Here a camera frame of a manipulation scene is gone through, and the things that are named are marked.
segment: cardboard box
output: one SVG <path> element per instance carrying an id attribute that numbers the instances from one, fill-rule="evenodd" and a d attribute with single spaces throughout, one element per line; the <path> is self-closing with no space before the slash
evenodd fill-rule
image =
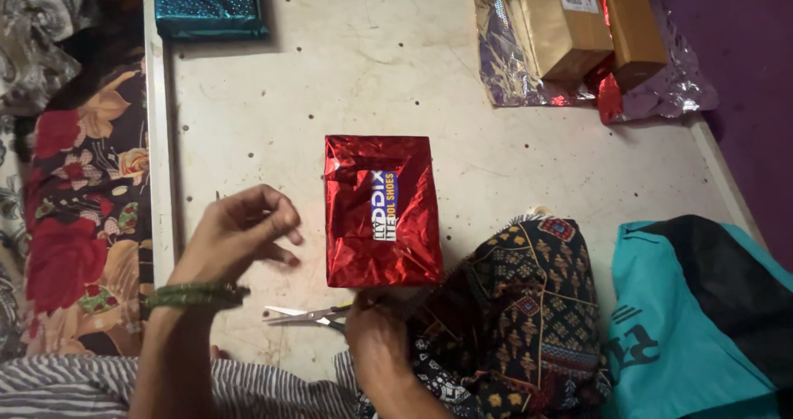
<path id="1" fill-rule="evenodd" d="M 580 80 L 614 50 L 598 0 L 520 0 L 543 79 Z"/>
<path id="2" fill-rule="evenodd" d="M 606 0 L 615 63 L 623 93 L 649 80 L 666 66 L 666 47 L 649 0 Z"/>

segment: white wooden board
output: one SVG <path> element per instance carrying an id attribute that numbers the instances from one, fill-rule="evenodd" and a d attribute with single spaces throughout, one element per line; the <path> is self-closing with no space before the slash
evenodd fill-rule
<path id="1" fill-rule="evenodd" d="M 215 191 L 260 182 L 289 195 L 304 222 L 302 266 L 254 264 L 243 281 L 252 296 L 213 325 L 213 343 L 236 359 L 332 379 L 332 355 L 346 348 L 331 329 L 261 324 L 264 305 L 320 309 L 353 296 L 325 285 L 327 134 L 431 138 L 450 265 L 530 207 L 576 219 L 604 319 L 615 303 L 610 260 L 620 223 L 685 213 L 735 221 L 688 126 L 607 129 L 593 110 L 494 110 L 478 77 L 473 0 L 271 4 L 273 42 L 173 46 L 169 54 L 173 209 L 186 237 Z M 161 284 L 170 269 L 155 271 Z"/>

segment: purple wall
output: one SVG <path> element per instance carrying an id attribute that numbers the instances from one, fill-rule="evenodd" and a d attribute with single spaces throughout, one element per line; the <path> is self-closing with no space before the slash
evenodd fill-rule
<path id="1" fill-rule="evenodd" d="M 719 91 L 705 112 L 772 255 L 793 271 L 793 0 L 664 0 Z"/>

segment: bangle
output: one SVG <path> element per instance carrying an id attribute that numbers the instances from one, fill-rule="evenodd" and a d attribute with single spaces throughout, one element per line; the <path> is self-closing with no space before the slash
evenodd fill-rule
<path id="1" fill-rule="evenodd" d="M 223 310 L 241 306 L 243 298 L 250 294 L 250 289 L 234 282 L 192 282 L 160 287 L 146 298 L 144 304 L 149 309 L 158 306 L 209 305 Z"/>

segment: teal metallic wrapped box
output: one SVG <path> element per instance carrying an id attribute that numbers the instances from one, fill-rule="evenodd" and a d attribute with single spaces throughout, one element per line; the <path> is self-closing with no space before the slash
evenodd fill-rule
<path id="1" fill-rule="evenodd" d="M 259 0 L 154 0 L 164 39 L 258 39 L 268 33 Z"/>

